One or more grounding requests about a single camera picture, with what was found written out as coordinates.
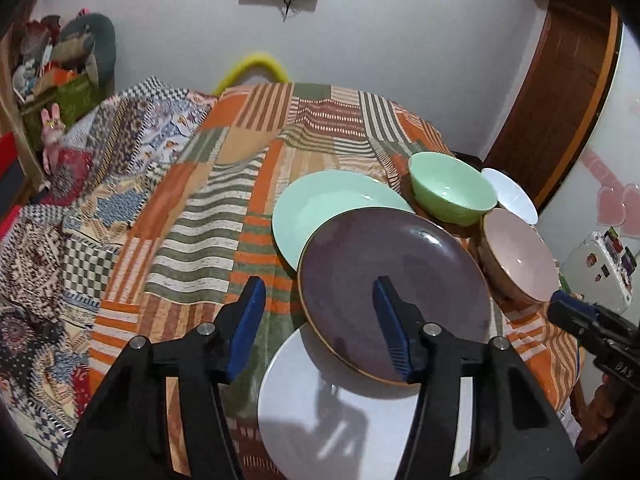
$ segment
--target stuffed toy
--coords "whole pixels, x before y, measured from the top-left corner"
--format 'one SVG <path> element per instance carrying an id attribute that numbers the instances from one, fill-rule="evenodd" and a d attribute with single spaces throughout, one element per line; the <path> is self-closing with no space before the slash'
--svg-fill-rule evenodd
<path id="1" fill-rule="evenodd" d="M 34 86 L 36 86 L 36 82 L 38 81 L 38 77 L 36 75 L 35 68 L 35 60 L 30 59 L 24 64 L 20 65 L 14 72 L 14 76 L 12 78 L 12 83 L 14 85 L 14 91 L 20 95 L 22 101 L 29 95 Z"/>
<path id="2" fill-rule="evenodd" d="M 66 70 L 84 64 L 89 81 L 99 87 L 111 80 L 116 63 L 116 35 L 109 18 L 98 12 L 78 16 L 60 30 L 59 38 L 51 61 Z"/>
<path id="3" fill-rule="evenodd" d="M 65 125 L 60 120 L 60 107 L 58 103 L 51 105 L 51 117 L 49 111 L 43 108 L 40 112 L 42 118 L 42 166 L 45 173 L 53 174 L 58 166 L 58 153 L 60 151 L 60 139 L 65 134 Z"/>

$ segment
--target ceramic bowl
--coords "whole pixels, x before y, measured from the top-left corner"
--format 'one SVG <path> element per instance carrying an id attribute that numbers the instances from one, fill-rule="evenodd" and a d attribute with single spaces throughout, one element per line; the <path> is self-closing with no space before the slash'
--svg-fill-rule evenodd
<path id="1" fill-rule="evenodd" d="M 511 180 L 501 171 L 492 168 L 484 168 L 482 176 L 494 187 L 500 206 L 508 209 L 514 215 L 518 215 L 529 225 L 538 223 L 536 206 L 533 205 L 527 193 L 517 182 Z"/>
<path id="2" fill-rule="evenodd" d="M 512 300 L 542 303 L 559 288 L 551 251 L 533 227 L 506 209 L 482 218 L 478 254 L 485 275 Z"/>
<path id="3" fill-rule="evenodd" d="M 494 188 L 479 171 L 442 153 L 416 153 L 409 173 L 417 202 L 443 222 L 473 225 L 495 207 Z"/>

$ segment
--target green bowl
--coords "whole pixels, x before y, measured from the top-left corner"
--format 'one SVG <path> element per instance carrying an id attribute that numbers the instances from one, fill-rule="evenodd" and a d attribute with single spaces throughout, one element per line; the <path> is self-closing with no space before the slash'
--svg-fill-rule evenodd
<path id="1" fill-rule="evenodd" d="M 409 172 L 418 203 L 443 222 L 469 226 L 498 202 L 494 187 L 470 165 L 442 153 L 416 153 Z"/>

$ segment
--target dark plate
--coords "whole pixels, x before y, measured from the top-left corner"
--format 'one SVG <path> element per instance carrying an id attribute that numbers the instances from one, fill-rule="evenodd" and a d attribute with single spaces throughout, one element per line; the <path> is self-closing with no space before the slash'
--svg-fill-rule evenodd
<path id="1" fill-rule="evenodd" d="M 373 309 L 373 282 L 385 275 L 426 321 L 457 337 L 486 340 L 489 291 L 478 265 L 455 238 L 405 211 L 348 211 L 325 222 L 306 244 L 298 287 L 313 329 L 356 370 L 401 382 Z"/>

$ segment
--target green box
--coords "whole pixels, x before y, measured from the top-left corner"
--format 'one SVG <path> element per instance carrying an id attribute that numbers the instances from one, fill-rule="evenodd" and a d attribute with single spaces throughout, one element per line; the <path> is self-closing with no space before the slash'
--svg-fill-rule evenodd
<path id="1" fill-rule="evenodd" d="M 39 95 L 35 101 L 26 104 L 20 115 L 27 131 L 27 137 L 35 151 L 42 149 L 42 120 L 40 111 L 50 109 L 51 104 L 60 106 L 60 118 L 65 123 L 66 130 L 99 105 L 107 97 L 104 89 L 89 82 L 87 74 L 82 74 L 63 84 L 53 87 Z"/>

